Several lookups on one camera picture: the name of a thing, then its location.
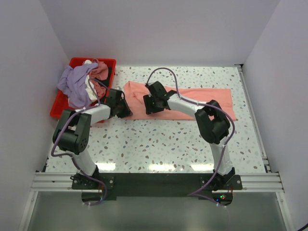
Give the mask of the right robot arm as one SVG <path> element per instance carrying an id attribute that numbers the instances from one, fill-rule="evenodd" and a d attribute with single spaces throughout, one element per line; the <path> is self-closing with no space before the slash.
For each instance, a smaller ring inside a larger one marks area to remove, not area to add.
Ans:
<path id="1" fill-rule="evenodd" d="M 195 119 L 201 137 L 210 144 L 214 159 L 214 173 L 210 180 L 220 189 L 226 189 L 235 175 L 227 143 L 230 140 L 229 128 L 232 119 L 221 109 L 215 100 L 198 102 L 185 98 L 175 90 L 167 91 L 156 81 L 145 85 L 149 91 L 143 97 L 146 114 L 154 114 L 164 110 L 177 111 Z"/>

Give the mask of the salmon pink t shirt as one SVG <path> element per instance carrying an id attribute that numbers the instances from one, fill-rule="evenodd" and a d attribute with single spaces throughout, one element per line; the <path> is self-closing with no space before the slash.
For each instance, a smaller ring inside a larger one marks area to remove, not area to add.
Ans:
<path id="1" fill-rule="evenodd" d="M 203 103 L 215 100 L 221 109 L 226 112 L 233 121 L 236 116 L 233 110 L 233 103 L 230 89 L 180 89 L 180 97 L 174 94 L 170 97 L 167 105 L 170 109 L 162 112 L 146 114 L 146 107 L 143 97 L 149 95 L 149 91 L 142 83 L 129 81 L 124 85 L 125 99 L 133 113 L 127 119 L 130 120 L 195 120 L 195 113 L 202 109 Z"/>

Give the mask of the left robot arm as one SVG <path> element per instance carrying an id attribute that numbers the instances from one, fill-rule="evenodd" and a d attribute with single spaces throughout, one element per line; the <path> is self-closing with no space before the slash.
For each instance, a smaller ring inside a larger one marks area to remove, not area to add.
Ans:
<path id="1" fill-rule="evenodd" d="M 84 175 L 83 184 L 89 189 L 100 183 L 97 165 L 87 150 L 90 128 L 93 124 L 114 116 L 125 118 L 132 112 L 121 90 L 110 89 L 104 102 L 83 109 L 65 109 L 53 134 L 51 156 L 69 156 L 79 173 Z"/>

